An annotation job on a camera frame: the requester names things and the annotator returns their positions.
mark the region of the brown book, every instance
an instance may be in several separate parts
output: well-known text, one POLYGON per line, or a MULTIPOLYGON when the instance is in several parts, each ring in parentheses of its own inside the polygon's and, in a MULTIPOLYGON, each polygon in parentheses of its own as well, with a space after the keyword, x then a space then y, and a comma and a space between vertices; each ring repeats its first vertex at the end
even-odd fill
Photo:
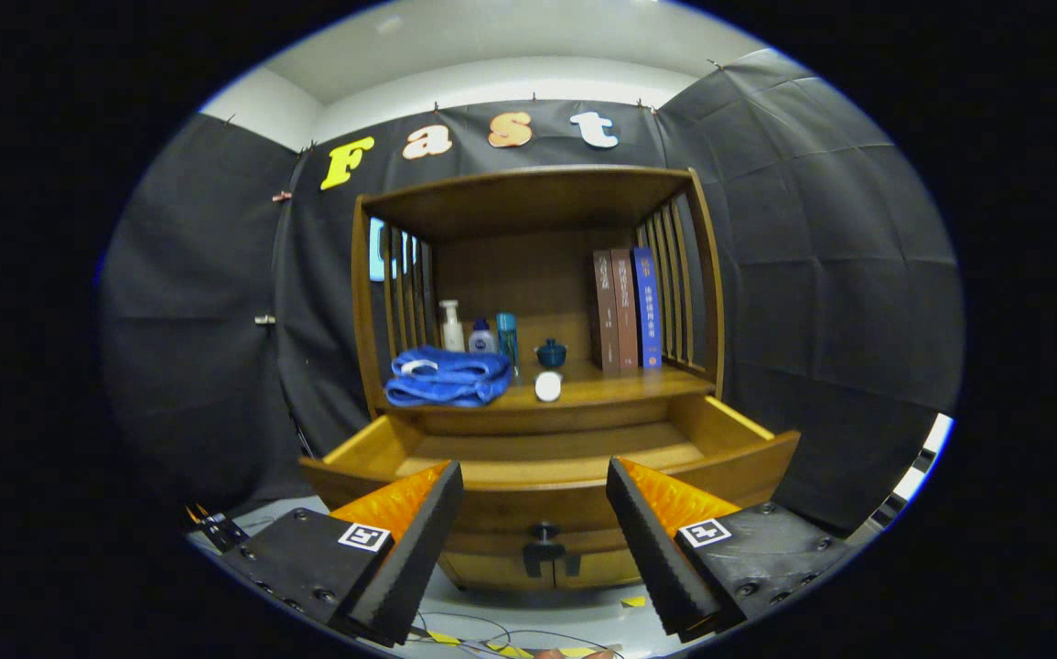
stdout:
POLYGON ((637 314, 633 305, 633 259, 630 250, 611 250, 610 268, 613 274, 613 295, 617 301, 617 358, 622 370, 637 368, 637 314))
POLYGON ((610 267, 609 251, 594 252, 594 288, 596 313, 592 314, 596 326, 592 343, 594 363, 600 370, 616 372, 620 368, 617 359, 617 289, 613 287, 613 272, 610 267))

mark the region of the word fast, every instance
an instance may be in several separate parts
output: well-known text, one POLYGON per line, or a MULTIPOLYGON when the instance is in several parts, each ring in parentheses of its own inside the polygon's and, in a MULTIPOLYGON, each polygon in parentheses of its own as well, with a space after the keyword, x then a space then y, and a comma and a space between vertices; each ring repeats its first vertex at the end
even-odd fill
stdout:
MULTIPOLYGON (((504 112, 492 118, 490 133, 487 134, 487 144, 496 149, 506 149, 512 146, 527 145, 532 140, 532 116, 527 112, 504 112)), ((617 145, 617 138, 605 133, 605 130, 613 127, 613 122, 598 115, 597 112, 581 112, 579 115, 570 117, 570 124, 577 126, 581 131, 581 139, 587 145, 598 147, 598 149, 610 149, 617 145)), ((402 158, 413 161, 424 158, 424 155, 438 155, 447 153, 453 146, 451 131, 447 126, 434 125, 424 126, 408 134, 406 147, 402 150, 402 158)), ((373 148, 373 138, 363 138, 348 145, 336 146, 329 151, 329 173, 320 182, 320 188, 328 190, 329 187, 336 187, 346 183, 361 164, 365 151, 373 148)))

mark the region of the white wall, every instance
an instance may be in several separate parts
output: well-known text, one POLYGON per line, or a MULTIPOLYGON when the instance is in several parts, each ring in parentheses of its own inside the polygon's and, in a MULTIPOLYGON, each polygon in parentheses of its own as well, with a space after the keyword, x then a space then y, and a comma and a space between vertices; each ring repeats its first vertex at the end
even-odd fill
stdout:
POLYGON ((312 125, 323 106, 303 89, 259 67, 237 79, 199 112, 243 126, 299 151, 312 140, 312 125))
POLYGON ((575 98, 661 107, 697 78, 680 72, 598 58, 485 59, 378 85, 328 105, 311 128, 324 142, 381 122, 490 100, 575 98))

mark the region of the white pump bottle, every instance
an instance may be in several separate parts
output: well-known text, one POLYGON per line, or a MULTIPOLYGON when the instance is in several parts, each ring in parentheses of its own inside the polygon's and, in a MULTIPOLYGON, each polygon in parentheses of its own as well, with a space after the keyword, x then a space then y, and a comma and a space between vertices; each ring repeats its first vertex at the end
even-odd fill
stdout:
POLYGON ((459 324, 459 300, 440 301, 441 308, 446 316, 443 323, 443 350, 466 351, 467 344, 462 337, 462 325, 459 324))

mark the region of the wooden cabinet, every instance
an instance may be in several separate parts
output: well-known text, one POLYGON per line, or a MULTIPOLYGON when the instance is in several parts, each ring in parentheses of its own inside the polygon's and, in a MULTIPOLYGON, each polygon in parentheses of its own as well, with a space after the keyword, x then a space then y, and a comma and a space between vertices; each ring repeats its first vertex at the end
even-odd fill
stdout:
POLYGON ((302 459, 331 508, 458 459, 464 500, 440 557, 453 583, 598 588, 639 580, 605 498, 611 456, 738 506, 766 500, 779 484, 799 434, 774 435, 712 396, 724 345, 720 266, 693 171, 562 166, 461 177, 360 197, 353 222, 353 308, 373 421, 322 459, 302 459), (683 228, 680 197, 692 231, 683 228), (371 217, 386 223, 383 262, 397 262, 381 287, 369 280, 371 217), (656 257, 664 364, 604 372, 590 354, 592 251, 636 243, 656 257), (699 258, 701 295, 688 287, 687 258, 699 258), (520 376, 486 407, 386 401, 390 360, 440 345, 439 299, 458 299, 467 314, 516 315, 520 376), (703 306, 704 327, 692 327, 692 305, 703 306), (704 334, 705 354, 692 349, 696 332, 704 334), (560 400, 542 404, 533 391, 541 367, 532 347, 549 336, 570 353, 560 400), (555 527, 550 542, 564 553, 536 563, 540 575, 528 575, 524 547, 542 523, 555 527))

